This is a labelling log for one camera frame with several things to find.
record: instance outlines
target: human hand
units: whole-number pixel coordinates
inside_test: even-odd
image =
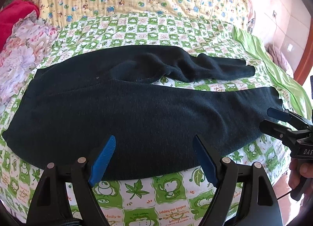
[[[297,172],[298,163],[301,160],[291,159],[291,163],[289,165],[289,169],[291,170],[289,177],[289,186],[291,189],[295,189],[297,185],[300,183],[300,177],[304,176],[306,178],[313,178],[313,163],[303,163],[300,167],[300,173]],[[304,195],[310,196],[313,192],[313,181],[311,185],[305,190]]]

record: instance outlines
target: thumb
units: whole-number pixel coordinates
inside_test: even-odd
[[[300,167],[300,174],[305,178],[313,178],[313,163],[304,163]]]

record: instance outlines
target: red blanket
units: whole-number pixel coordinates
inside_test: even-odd
[[[36,5],[29,1],[15,0],[0,12],[0,52],[12,34],[13,25],[33,10],[36,11],[38,18],[39,8]]]

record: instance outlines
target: black pants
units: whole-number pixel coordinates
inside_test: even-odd
[[[240,59],[197,58],[178,47],[124,46],[93,51],[37,71],[8,128],[8,146],[45,168],[88,156],[107,135],[117,146],[108,180],[145,178],[199,165],[191,141],[201,134],[221,155],[258,138],[278,92],[262,87],[206,92],[152,85],[235,80],[255,74]]]

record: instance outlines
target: metal screw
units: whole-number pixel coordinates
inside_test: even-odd
[[[78,161],[78,163],[84,163],[86,161],[86,158],[85,157],[79,157],[77,161]]]
[[[255,167],[258,168],[258,169],[260,169],[260,168],[262,167],[262,164],[259,163],[259,162],[255,162]]]
[[[52,162],[48,163],[48,165],[47,165],[48,169],[52,169],[53,167],[54,167],[54,163],[52,163]]]
[[[228,157],[223,157],[222,161],[225,163],[230,163],[230,159]]]

